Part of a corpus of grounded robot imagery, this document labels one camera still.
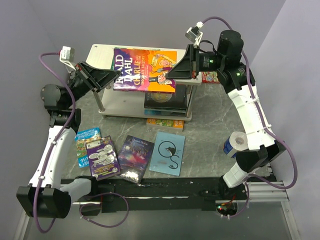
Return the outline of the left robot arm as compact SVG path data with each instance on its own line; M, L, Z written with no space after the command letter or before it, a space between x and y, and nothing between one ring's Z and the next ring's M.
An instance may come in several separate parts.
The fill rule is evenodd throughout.
M98 181L78 176L61 186L62 169L81 123L81 109L74 107L88 92L99 93L121 75L118 70L95 68L86 62L75 65L74 77L63 86L45 85L40 93L49 113L49 134L40 163L27 186L20 186L16 197L29 217L65 218L72 203L99 195Z

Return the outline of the purple comic paperback book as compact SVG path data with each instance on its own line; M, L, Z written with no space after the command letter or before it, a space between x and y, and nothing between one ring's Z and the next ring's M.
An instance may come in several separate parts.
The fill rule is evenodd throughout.
M110 136L86 144L91 175L97 181L121 174L120 164Z

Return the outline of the green Treehouse book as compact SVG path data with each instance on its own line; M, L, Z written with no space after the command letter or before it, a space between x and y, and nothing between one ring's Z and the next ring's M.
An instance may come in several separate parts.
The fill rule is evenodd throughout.
M122 48L113 49L113 57L111 61L111 69L121 71L124 68L125 55Z

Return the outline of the Roald Dahl Charlie book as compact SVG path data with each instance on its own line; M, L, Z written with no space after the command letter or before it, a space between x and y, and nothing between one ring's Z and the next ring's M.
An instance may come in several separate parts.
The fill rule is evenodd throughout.
M177 63L174 50L114 48L112 68L120 72L114 91L165 93L176 92L176 83L166 74Z

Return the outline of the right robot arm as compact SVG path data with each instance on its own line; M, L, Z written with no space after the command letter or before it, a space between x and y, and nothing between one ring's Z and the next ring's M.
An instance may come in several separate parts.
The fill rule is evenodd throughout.
M166 76L189 80L200 72L216 72L219 83L238 112L247 137L248 148L236 153L236 163L220 179L218 193L228 200L249 174L275 160L285 147L268 133L271 126L262 111L255 79L248 65L241 62L244 42L240 33L224 30L219 36L217 49L212 52L201 52L202 32L189 29L185 36L192 43Z

